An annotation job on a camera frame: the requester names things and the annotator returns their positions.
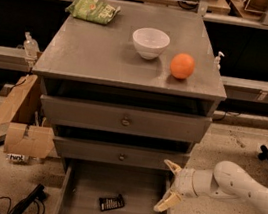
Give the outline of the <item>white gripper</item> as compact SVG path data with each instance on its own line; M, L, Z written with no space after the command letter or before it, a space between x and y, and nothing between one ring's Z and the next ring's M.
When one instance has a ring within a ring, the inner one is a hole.
M182 196L190 195L192 192L194 170L181 168L171 160L164 160L164 163L175 177L171 189L166 191L165 195L154 206L155 212L163 212L172 208L181 201Z

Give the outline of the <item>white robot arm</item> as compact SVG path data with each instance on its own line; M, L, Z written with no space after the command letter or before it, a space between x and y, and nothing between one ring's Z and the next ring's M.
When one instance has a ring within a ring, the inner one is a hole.
M164 160L175 176L164 196L154 206L164 212L182 201L183 197L207 195L219 200L245 200L262 214L268 214L268 188L255 181L234 162L218 162L212 170L184 169L171 160Z

